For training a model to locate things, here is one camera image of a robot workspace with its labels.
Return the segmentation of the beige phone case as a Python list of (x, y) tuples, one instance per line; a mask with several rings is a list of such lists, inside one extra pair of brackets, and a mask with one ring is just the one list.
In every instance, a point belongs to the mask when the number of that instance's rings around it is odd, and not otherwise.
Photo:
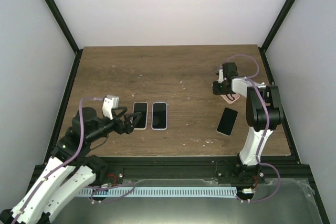
[(135, 102), (133, 104), (133, 113), (140, 113), (140, 118), (137, 120), (135, 130), (145, 130), (147, 127), (148, 118), (148, 103), (147, 102)]

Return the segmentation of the pink phone case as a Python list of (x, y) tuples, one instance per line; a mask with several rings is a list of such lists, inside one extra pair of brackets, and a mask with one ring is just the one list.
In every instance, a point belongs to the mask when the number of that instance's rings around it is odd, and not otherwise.
[(240, 95), (235, 93), (235, 94), (222, 94), (221, 97), (228, 103), (232, 104), (236, 102), (239, 98)]

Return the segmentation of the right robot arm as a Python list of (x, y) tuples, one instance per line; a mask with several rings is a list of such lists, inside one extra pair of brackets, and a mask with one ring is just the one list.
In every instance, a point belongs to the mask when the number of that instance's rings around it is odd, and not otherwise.
[(234, 62), (224, 63), (217, 70), (218, 80), (213, 82), (215, 95), (238, 94), (246, 99), (246, 122), (249, 126), (243, 149), (239, 153), (240, 166), (233, 177), (244, 184), (252, 177), (250, 167), (261, 163), (261, 154), (278, 125), (281, 125), (283, 108), (276, 85), (256, 83), (249, 77), (240, 77)]

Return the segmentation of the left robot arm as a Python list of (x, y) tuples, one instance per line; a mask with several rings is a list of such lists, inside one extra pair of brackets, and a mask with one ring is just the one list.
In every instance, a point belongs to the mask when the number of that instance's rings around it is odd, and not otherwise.
[(15, 207), (1, 212), (1, 222), (52, 223), (80, 191), (93, 183), (102, 184), (107, 178), (107, 164), (88, 155), (91, 144), (112, 132), (132, 133), (142, 117), (140, 112), (128, 113), (124, 106), (117, 110), (99, 118), (94, 108), (80, 108), (43, 172)]

